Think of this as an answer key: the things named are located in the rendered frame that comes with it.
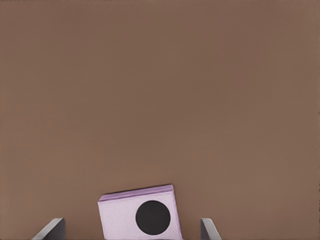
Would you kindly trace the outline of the pale lilac phone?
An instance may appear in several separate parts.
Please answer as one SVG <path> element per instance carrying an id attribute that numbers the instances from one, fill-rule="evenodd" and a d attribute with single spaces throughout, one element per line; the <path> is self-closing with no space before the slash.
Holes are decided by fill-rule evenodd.
<path id="1" fill-rule="evenodd" d="M 97 204 L 107 240 L 183 240 L 171 184 L 108 193 Z"/>

